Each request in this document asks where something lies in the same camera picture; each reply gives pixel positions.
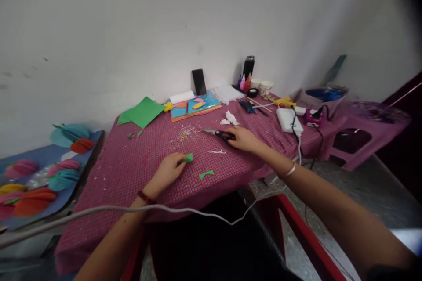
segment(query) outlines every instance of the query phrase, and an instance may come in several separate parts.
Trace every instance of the paper cup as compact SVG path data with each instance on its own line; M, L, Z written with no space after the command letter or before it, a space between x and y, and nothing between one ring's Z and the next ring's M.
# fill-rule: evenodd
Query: paper cup
M259 86L261 85L261 79L252 79L251 80L251 89L255 88L259 90Z
M261 86L259 88L259 95L261 97L264 97L266 95L269 95L269 91L271 90L271 88L274 86L274 82L272 81L262 81L261 82Z

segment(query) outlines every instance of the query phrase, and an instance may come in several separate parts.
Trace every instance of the person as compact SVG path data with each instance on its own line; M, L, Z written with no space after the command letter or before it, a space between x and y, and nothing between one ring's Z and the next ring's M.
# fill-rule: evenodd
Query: person
M412 271L411 276L414 275L416 256L364 207L311 170L293 163L289 158L261 142L249 130L234 126L226 132L236 136L236 140L229 141L231 145L255 154L265 161L315 212L363 280L375 280L376 277L371 275L377 267L387 267L388 269L382 271L389 271L387 273L389 276L399 271L397 278L392 279L384 278L386 275L381 274L381 279L384 280L404 280L409 271ZM131 208L147 205L148 201L145 200L148 199L156 200L181 175L186 162L178 164L178 161L185 157L181 153L165 157L151 181L143 188L144 199L137 197ZM289 174L293 166L295 166L294 171ZM145 216L146 211L125 213L88 258L75 280L119 280ZM221 222L227 230L242 223L240 221L234 226L229 226L218 219L214 220ZM231 247L231 242L225 243L225 247Z

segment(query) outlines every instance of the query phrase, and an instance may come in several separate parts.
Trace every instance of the green paper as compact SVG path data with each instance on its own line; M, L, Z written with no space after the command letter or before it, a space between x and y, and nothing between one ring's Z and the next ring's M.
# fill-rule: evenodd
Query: green paper
M210 170L210 171L207 171L207 172L205 172L205 173L201 173L200 175L199 175L199 178L200 179L203 179L206 175L208 175L208 174L213 174L213 175L215 175L215 173L214 173L214 171L213 170Z
M122 114L140 128L144 129L165 108L166 107L164 105L157 104L150 98L145 97L138 105L123 112Z
M119 116L119 120L117 121L117 125L126 124L126 123L129 123L129 122L130 122L130 119L128 119L126 117L126 115L124 115L124 113L122 113Z
M14 199L14 200L10 200L10 201L7 201L6 203L3 203L3 205L6 205L6 204L12 204L12 203L15 203L15 202L17 202L17 201L19 201L20 199Z
M192 162L193 161L193 153L187 154L185 159L181 159L178 163L181 162Z

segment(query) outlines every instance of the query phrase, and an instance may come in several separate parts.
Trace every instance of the red bracelet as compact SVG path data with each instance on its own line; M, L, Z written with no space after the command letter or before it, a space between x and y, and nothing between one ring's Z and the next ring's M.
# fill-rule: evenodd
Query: red bracelet
M155 200L152 200L149 196L147 196L145 193L141 191L138 192L138 196L145 201L146 204L157 204Z

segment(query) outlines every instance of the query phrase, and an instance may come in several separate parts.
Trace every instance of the wooden stick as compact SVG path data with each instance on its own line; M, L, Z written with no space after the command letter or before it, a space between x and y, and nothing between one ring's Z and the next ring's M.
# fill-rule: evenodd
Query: wooden stick
M247 97L249 100L252 100L252 101L254 101L255 103L257 103L258 105L262 105L261 103L259 103L258 101L255 101L254 99L251 99L251 98L249 98L249 97ZM267 110L268 112L271 112L272 113L272 111L270 110L270 109L267 109L267 107L263 107L265 110Z

